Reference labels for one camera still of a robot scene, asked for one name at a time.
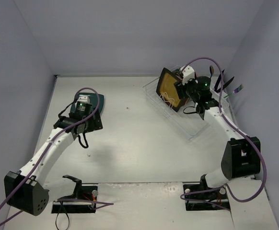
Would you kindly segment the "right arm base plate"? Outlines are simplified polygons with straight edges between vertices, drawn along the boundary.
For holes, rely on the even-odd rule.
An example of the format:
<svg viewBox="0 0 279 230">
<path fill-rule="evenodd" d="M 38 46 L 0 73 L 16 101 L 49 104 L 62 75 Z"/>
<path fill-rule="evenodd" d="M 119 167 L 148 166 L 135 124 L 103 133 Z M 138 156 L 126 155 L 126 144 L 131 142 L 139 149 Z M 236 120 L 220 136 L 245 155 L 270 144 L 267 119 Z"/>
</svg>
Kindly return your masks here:
<svg viewBox="0 0 279 230">
<path fill-rule="evenodd" d="M 231 210 L 226 189 L 202 188 L 199 183 L 183 184 L 183 195 L 186 211 Z"/>
</svg>

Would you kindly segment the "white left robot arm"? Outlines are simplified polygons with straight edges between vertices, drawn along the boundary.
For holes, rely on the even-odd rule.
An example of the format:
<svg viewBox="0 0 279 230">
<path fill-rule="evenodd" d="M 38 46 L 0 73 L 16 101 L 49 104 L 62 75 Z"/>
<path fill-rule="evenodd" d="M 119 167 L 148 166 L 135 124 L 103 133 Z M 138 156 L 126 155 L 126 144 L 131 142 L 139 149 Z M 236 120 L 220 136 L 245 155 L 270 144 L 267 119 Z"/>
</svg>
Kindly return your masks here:
<svg viewBox="0 0 279 230">
<path fill-rule="evenodd" d="M 33 216 L 40 215 L 47 204 L 67 197 L 71 201 L 82 195 L 81 180 L 69 175 L 53 183 L 46 178 L 62 153 L 79 137 L 102 129 L 99 107 L 78 100 L 68 116 L 58 115 L 58 121 L 36 154 L 17 172 L 4 178 L 7 204 Z"/>
</svg>

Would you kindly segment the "yellow square plate black rim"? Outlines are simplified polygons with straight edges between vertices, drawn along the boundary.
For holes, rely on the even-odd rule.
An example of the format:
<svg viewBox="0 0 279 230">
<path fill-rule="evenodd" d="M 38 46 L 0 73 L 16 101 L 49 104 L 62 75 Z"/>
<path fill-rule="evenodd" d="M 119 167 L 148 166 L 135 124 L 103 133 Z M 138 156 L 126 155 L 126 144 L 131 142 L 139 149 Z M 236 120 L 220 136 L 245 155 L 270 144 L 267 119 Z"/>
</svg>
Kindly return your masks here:
<svg viewBox="0 0 279 230">
<path fill-rule="evenodd" d="M 181 83 L 182 78 L 171 72 L 167 68 L 163 68 L 158 80 L 156 93 L 158 96 L 175 112 L 178 112 L 184 106 L 188 99 L 180 99 L 175 83 Z"/>
</svg>

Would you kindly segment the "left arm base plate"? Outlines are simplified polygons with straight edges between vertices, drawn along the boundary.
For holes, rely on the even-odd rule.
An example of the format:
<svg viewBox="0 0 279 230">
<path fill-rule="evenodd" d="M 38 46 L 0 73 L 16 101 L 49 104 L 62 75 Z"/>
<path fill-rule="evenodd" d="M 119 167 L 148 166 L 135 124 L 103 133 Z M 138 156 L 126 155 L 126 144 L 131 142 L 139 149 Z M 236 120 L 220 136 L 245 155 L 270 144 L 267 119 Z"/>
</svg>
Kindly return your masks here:
<svg viewBox="0 0 279 230">
<path fill-rule="evenodd" d="M 67 214 L 89 214 L 96 212 L 96 204 L 90 201 L 96 201 L 98 196 L 98 184 L 83 184 L 82 191 L 78 195 L 79 200 L 85 202 L 63 201 L 63 207 L 60 202 L 53 202 L 51 206 L 51 214 L 67 213 Z"/>
</svg>

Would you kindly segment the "light green flower plate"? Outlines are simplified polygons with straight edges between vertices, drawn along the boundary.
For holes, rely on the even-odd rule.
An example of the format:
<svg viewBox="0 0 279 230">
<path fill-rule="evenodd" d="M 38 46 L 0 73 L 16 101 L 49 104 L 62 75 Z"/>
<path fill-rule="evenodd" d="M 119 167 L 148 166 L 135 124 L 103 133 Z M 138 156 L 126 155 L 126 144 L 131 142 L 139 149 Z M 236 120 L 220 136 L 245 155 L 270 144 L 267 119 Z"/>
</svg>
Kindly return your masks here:
<svg viewBox="0 0 279 230">
<path fill-rule="evenodd" d="M 179 79 L 183 79 L 183 73 L 182 73 L 182 71 L 180 70 L 180 69 L 175 69 L 174 71 L 173 71 L 173 74 L 176 76 L 176 77 L 178 77 Z"/>
</svg>

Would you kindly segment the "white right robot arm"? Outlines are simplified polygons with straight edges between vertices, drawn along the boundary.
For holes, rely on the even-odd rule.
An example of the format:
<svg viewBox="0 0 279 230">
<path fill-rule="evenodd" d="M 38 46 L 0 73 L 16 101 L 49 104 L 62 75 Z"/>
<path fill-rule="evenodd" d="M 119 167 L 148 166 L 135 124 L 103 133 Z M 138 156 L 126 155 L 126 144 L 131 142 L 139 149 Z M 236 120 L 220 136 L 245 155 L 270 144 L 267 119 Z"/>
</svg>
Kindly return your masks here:
<svg viewBox="0 0 279 230">
<path fill-rule="evenodd" d="M 257 174 L 261 171 L 260 158 L 256 149 L 260 150 L 257 137 L 249 138 L 244 132 L 238 133 L 237 126 L 232 124 L 210 91 L 210 78 L 200 76 L 183 84 L 174 84 L 180 99 L 191 99 L 195 103 L 196 113 L 208 122 L 225 143 L 224 154 L 218 169 L 201 177 L 198 185 L 199 194 L 210 197 L 229 181 Z"/>
</svg>

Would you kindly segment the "dark teal square plate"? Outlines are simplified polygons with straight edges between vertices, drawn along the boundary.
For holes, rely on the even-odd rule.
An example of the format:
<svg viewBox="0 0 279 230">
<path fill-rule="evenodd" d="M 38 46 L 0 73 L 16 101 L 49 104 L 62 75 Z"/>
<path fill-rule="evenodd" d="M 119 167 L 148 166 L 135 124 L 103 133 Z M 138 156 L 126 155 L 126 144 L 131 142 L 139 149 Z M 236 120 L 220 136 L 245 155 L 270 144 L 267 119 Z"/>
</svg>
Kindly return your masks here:
<svg viewBox="0 0 279 230">
<path fill-rule="evenodd" d="M 81 92 L 79 96 L 87 96 L 90 99 L 90 104 L 92 104 L 91 111 L 93 111 L 97 104 L 98 104 L 98 98 L 95 93 L 90 93 L 90 92 Z M 98 106 L 98 111 L 101 114 L 104 108 L 104 103 L 105 103 L 105 97 L 103 94 L 99 94 L 99 106 Z"/>
</svg>

